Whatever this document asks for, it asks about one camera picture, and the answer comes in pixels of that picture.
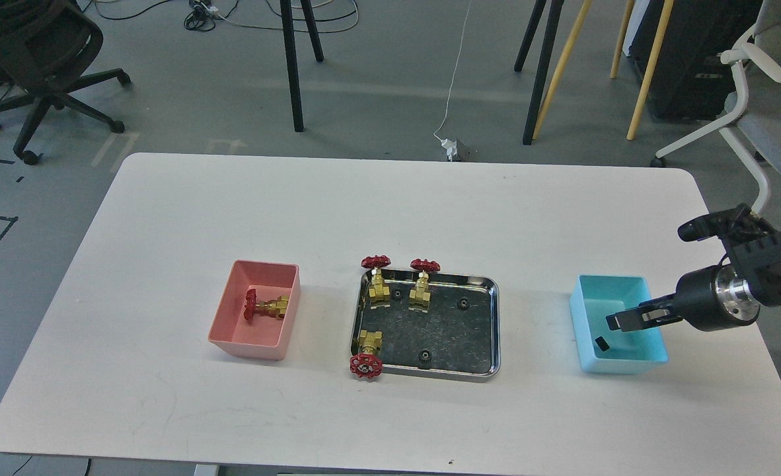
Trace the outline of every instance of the white table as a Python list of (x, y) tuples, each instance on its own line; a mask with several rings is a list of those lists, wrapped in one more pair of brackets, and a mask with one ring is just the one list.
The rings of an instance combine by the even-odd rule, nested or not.
[[(690, 175), (485, 163), (135, 154), (0, 404), (0, 452), (491, 474), (781, 474), (781, 383), (755, 326), (663, 329), (669, 363), (584, 374), (578, 274), (654, 296), (716, 263), (680, 242)], [(348, 371), (362, 257), (500, 287), (487, 383)], [(206, 335), (233, 260), (294, 262), (287, 358)]]

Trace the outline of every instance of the black box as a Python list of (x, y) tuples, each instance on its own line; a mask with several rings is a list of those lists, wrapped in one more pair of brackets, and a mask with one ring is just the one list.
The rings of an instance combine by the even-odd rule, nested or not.
[[(762, 0), (676, 0), (657, 58), (648, 109), (660, 120), (713, 120), (734, 91), (719, 54), (758, 18)], [(663, 0), (652, 0), (630, 55), (640, 75), (650, 59)]]

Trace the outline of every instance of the blue bin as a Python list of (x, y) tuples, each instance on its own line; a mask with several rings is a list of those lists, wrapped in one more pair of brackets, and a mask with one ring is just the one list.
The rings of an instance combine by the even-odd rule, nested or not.
[[(570, 297), (572, 327), (576, 332), (578, 359), (585, 372), (642, 374), (666, 364), (669, 357), (660, 329), (611, 331), (605, 317), (650, 300), (645, 278), (582, 274)], [(610, 346), (602, 350), (597, 338)]]

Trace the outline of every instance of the gate valve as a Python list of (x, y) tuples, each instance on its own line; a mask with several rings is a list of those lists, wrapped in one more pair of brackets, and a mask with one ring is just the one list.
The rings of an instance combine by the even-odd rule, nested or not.
[(385, 284), (385, 278), (382, 277), (382, 268), (391, 264), (391, 260), (385, 255), (368, 256), (361, 260), (361, 267), (370, 269), (370, 307), (390, 307), (391, 289)]
[(358, 334), (358, 353), (349, 359), (349, 371), (357, 377), (377, 377), (382, 373), (382, 361), (376, 356), (381, 347), (381, 331), (361, 331)]
[(276, 319), (285, 319), (287, 311), (288, 296), (279, 296), (272, 301), (258, 301), (255, 289), (246, 292), (246, 305), (243, 310), (243, 319), (246, 322), (252, 322), (254, 314), (264, 314), (265, 316), (275, 317)]
[(427, 313), (432, 299), (432, 293), (429, 291), (429, 273), (441, 271), (441, 265), (435, 261), (415, 259), (411, 262), (411, 267), (420, 271), (420, 277), (408, 294), (408, 309)]

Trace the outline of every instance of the pink bin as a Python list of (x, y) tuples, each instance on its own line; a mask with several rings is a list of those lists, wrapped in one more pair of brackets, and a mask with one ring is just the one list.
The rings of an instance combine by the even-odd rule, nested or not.
[[(256, 314), (243, 319), (246, 291), (255, 289), (258, 301), (289, 296), (285, 319)], [(281, 360), (291, 340), (299, 301), (299, 267), (279, 262), (236, 261), (223, 290), (221, 305), (209, 331), (209, 342), (226, 353), (245, 358)]]

